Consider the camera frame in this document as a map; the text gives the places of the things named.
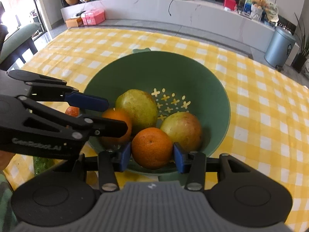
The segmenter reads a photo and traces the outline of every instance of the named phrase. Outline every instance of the blue gripper pad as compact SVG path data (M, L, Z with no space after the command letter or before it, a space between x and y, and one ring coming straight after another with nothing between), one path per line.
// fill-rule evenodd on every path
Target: blue gripper pad
M119 172L123 172L127 169L131 157L131 142L124 145L123 151L121 153L121 160L119 164Z
M185 173L184 157L178 143L173 144L173 152L178 173Z
M65 95L65 101L68 102L70 106L97 112L104 112L109 108L107 99L80 92L72 92L71 94Z

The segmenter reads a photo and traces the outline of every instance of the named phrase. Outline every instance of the orange box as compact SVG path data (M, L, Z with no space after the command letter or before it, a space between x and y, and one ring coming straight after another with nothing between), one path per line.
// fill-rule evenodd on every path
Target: orange box
M68 28L84 26L84 23L83 23L83 21L82 21L82 19L80 17L79 18L68 19L68 20L65 21L65 23L66 23L66 26Z

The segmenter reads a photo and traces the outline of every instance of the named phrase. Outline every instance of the red box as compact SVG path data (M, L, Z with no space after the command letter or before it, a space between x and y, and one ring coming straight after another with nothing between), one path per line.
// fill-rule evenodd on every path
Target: red box
M230 8L231 11L234 11L235 6L236 6L236 1L235 0L224 0L223 6Z
M84 25L97 25L105 21L104 10L91 9L81 14Z

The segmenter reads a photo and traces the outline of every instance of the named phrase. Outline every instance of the pink box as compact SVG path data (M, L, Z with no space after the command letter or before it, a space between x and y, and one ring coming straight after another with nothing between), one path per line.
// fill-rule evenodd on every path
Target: pink box
M105 21L104 10L102 9L91 9L82 13L81 18L84 25L97 25Z

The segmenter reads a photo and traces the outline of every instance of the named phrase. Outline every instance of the yellow checkered tablecloth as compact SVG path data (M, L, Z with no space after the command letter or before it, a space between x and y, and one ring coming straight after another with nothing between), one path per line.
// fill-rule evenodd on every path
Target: yellow checkered tablecloth
M64 79L83 91L104 66L133 49L175 52L197 60L222 82L231 104L228 133L213 154L230 153L283 184L293 196L287 224L304 231L309 224L309 90L242 55L216 46L162 35L120 29L70 29L38 52L23 69ZM64 112L67 103L47 103ZM92 156L85 146L83 152ZM32 158L16 155L5 174L13 188L33 177ZM117 174L120 185L149 178ZM206 187L216 183L207 173Z

